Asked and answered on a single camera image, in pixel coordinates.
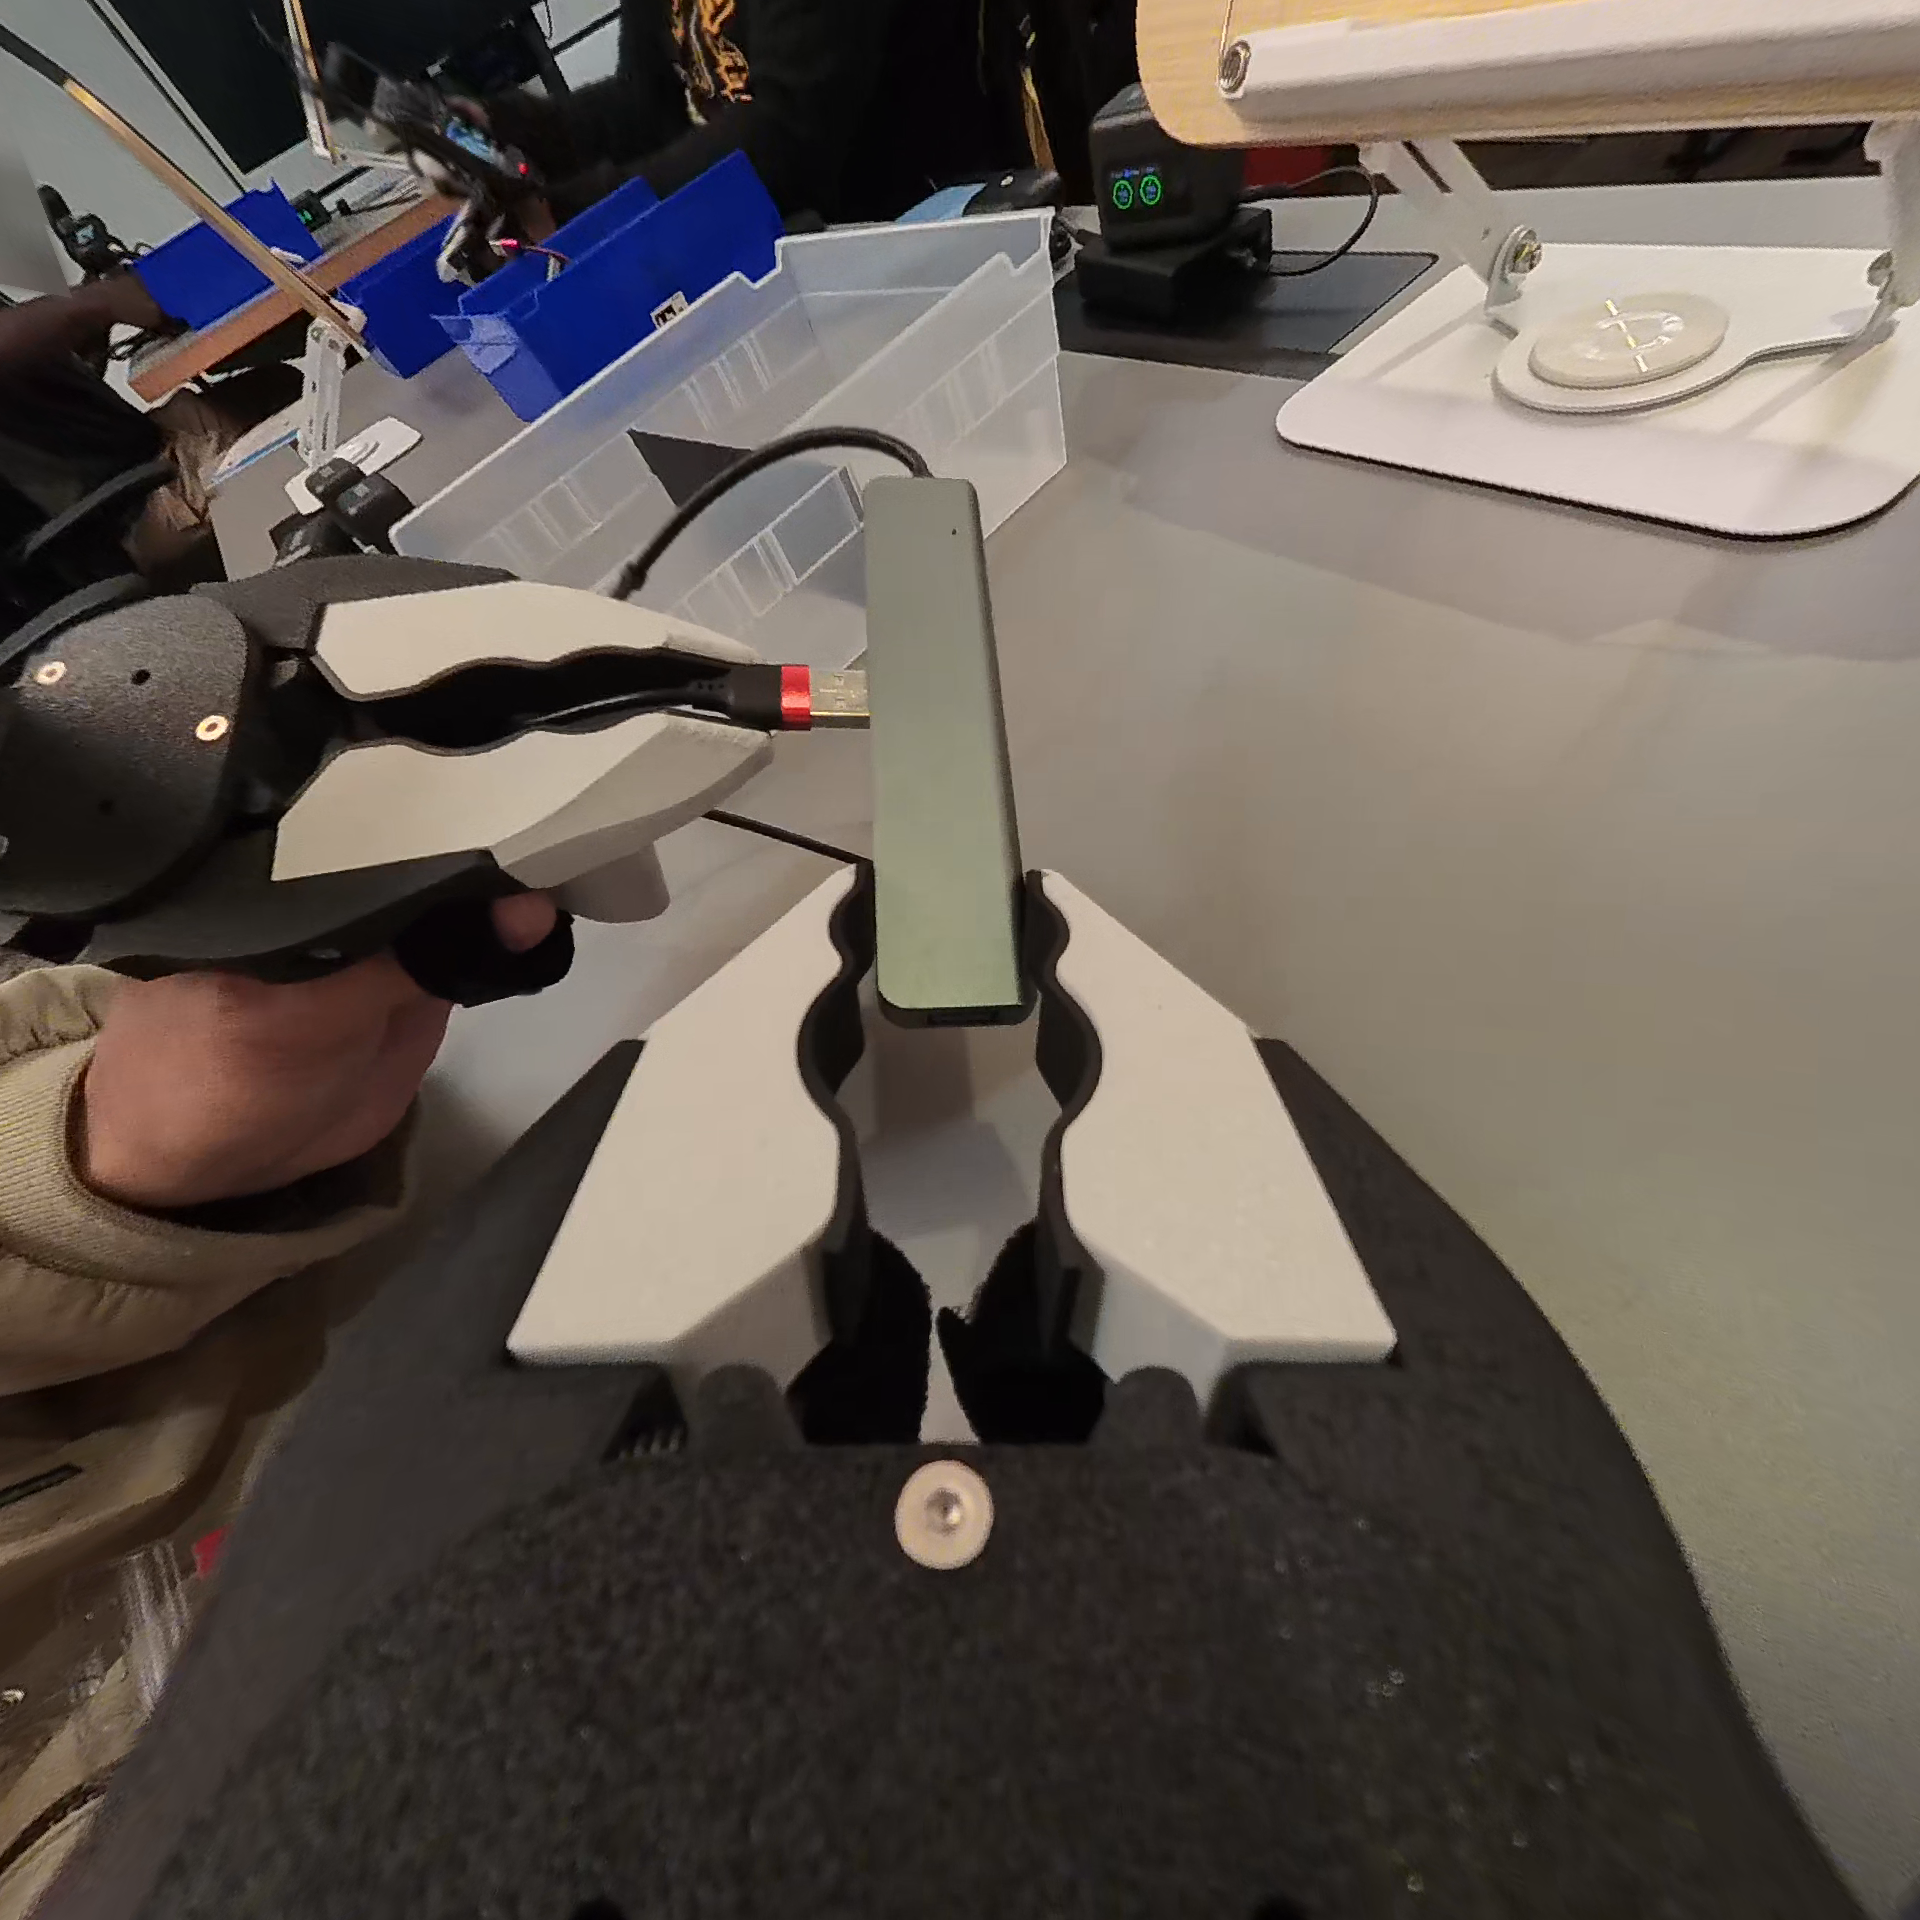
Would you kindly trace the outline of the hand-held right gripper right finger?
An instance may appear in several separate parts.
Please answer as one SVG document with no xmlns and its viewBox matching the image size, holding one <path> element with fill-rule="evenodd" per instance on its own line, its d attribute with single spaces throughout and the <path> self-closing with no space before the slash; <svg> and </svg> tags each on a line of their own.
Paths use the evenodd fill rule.
<svg viewBox="0 0 1920 1920">
<path fill-rule="evenodd" d="M 1371 1365 L 1391 1320 L 1257 1036 L 1065 876 L 1024 880 L 1036 1209 L 937 1338 L 980 1444 L 1083 1444 L 1121 1379 L 1211 1415 L 1263 1365 Z"/>
</svg>

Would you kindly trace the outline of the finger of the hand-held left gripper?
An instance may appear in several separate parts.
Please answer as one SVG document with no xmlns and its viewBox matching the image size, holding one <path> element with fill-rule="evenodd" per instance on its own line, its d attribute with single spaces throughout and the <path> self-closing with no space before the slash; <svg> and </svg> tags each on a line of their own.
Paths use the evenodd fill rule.
<svg viewBox="0 0 1920 1920">
<path fill-rule="evenodd" d="M 669 907 L 657 844 L 771 756 L 763 732 L 677 712 L 529 732 L 477 754 L 347 748 L 284 813 L 272 878 L 487 852 L 588 921 L 645 921 Z"/>
<path fill-rule="evenodd" d="M 759 663 L 754 647 L 680 615 L 582 588 L 495 582 L 331 604 L 319 673 L 353 700 L 392 698 L 483 667 L 546 669 L 588 655 Z"/>
</svg>

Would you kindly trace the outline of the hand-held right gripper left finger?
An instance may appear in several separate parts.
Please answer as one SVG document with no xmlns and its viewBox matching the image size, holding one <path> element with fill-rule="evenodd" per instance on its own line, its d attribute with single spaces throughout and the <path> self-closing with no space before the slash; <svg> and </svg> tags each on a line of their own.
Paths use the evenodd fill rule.
<svg viewBox="0 0 1920 1920">
<path fill-rule="evenodd" d="M 682 1405 L 755 1369 L 817 1444 L 919 1438 L 931 1304 L 870 1223 L 840 1101 L 874 957 L 874 872 L 842 866 L 647 1028 L 515 1361 L 651 1365 Z"/>
</svg>

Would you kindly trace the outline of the grey USB hub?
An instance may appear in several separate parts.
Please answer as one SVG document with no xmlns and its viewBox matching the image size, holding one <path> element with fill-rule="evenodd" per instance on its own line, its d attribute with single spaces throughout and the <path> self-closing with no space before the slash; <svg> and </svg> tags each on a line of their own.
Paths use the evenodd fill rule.
<svg viewBox="0 0 1920 1920">
<path fill-rule="evenodd" d="M 876 1000 L 898 1024 L 990 1026 L 1032 1008 L 1024 880 L 984 536 L 973 487 L 900 436 L 828 424 L 777 436 L 696 487 L 611 578 L 631 598 L 702 515 L 757 471 L 870 454 L 862 485 L 874 783 Z"/>
</svg>

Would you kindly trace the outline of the clear plastic bin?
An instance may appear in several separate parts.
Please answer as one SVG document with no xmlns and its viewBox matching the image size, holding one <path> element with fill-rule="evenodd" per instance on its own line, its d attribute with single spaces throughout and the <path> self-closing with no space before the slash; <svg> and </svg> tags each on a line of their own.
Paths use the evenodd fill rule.
<svg viewBox="0 0 1920 1920">
<path fill-rule="evenodd" d="M 732 276 L 396 527 L 406 556 L 600 592 L 673 515 L 627 428 L 738 448 L 870 426 L 976 495 L 994 535 L 1065 467 L 1049 215 L 791 239 Z M 848 667 L 866 639 L 870 454 L 755 473 L 647 576 L 639 604 L 769 659 Z"/>
</svg>

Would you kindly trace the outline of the person's left forearm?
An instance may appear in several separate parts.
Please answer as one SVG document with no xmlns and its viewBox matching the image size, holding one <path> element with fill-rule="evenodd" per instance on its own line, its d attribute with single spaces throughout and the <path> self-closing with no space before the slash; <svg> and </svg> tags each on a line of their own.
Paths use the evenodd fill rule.
<svg viewBox="0 0 1920 1920">
<path fill-rule="evenodd" d="M 363 1160 L 294 1188 L 173 1213 L 87 1188 L 71 1154 L 77 1089 L 126 980 L 41 969 L 4 982 L 4 1395 L 173 1353 L 270 1282 L 384 1233 L 408 1200 L 416 1105 Z"/>
</svg>

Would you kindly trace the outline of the person's left hand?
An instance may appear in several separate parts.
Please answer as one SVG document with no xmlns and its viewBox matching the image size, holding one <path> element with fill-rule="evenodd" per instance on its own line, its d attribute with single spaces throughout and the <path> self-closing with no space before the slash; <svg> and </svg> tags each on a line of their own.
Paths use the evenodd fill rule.
<svg viewBox="0 0 1920 1920">
<path fill-rule="evenodd" d="M 126 980 L 79 1081 L 71 1160 L 146 1213 L 294 1188 L 400 1128 L 452 1014 L 386 951 L 302 982 Z"/>
</svg>

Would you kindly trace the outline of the black bin divider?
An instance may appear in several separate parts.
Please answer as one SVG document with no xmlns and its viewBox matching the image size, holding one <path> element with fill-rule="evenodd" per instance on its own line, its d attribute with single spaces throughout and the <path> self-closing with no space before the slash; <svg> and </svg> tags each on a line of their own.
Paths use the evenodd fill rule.
<svg viewBox="0 0 1920 1920">
<path fill-rule="evenodd" d="M 661 491 L 667 493 L 675 511 L 684 509 L 702 487 L 732 467 L 740 456 L 740 450 L 732 446 L 657 434 L 637 426 L 627 428 L 627 440 L 659 481 Z"/>
</svg>

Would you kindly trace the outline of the blue plastic bin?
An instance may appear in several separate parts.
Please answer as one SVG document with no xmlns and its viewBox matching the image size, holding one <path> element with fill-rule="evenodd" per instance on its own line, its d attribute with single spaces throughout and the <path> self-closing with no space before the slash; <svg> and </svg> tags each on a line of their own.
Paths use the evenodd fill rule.
<svg viewBox="0 0 1920 1920">
<path fill-rule="evenodd" d="M 306 266 L 321 246 L 282 187 L 252 187 L 225 211 L 264 246 Z M 205 223 L 195 223 L 132 262 L 152 302 L 173 321 L 197 329 L 221 321 L 270 290 L 248 256 Z"/>
<path fill-rule="evenodd" d="M 448 227 L 420 233 L 339 288 L 365 317 L 367 353 L 394 379 L 414 379 L 456 347 L 444 319 L 459 314 L 467 286 L 440 274 Z"/>
</svg>

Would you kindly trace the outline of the blue bin with white tag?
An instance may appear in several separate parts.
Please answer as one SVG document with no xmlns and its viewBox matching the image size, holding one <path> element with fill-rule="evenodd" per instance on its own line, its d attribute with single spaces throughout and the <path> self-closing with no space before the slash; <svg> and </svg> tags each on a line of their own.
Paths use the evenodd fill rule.
<svg viewBox="0 0 1920 1920">
<path fill-rule="evenodd" d="M 724 280 L 763 278 L 781 235 L 746 154 L 669 197 L 631 179 L 461 292 L 440 325 L 515 418 L 534 422 Z"/>
</svg>

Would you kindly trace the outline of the black computer monitor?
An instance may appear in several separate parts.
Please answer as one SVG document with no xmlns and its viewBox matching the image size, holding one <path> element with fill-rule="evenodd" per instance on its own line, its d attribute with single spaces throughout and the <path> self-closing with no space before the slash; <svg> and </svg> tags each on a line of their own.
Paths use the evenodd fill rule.
<svg viewBox="0 0 1920 1920">
<path fill-rule="evenodd" d="M 238 171 L 308 146 L 280 2 L 110 2 Z"/>
</svg>

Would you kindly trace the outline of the black charger with green display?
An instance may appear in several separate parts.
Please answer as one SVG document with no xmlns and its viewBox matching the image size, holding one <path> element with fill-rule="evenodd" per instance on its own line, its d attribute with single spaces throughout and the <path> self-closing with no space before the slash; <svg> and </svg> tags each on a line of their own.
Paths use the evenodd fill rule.
<svg viewBox="0 0 1920 1920">
<path fill-rule="evenodd" d="M 1075 258 L 1097 323 L 1184 329 L 1223 317 L 1267 280 L 1272 219 L 1243 195 L 1243 160 L 1166 134 L 1132 85 L 1091 118 L 1095 233 Z"/>
</svg>

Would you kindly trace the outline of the black desk mat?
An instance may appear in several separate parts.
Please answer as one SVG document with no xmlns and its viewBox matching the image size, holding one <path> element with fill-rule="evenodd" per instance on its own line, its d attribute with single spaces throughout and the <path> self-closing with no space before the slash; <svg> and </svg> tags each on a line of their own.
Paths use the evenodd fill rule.
<svg viewBox="0 0 1920 1920">
<path fill-rule="evenodd" d="M 1349 252 L 1320 272 L 1278 276 L 1221 262 L 1170 317 L 1089 310 L 1077 274 L 1053 290 L 1063 351 L 1150 365 L 1308 379 L 1397 310 L 1438 268 L 1434 252 Z"/>
</svg>

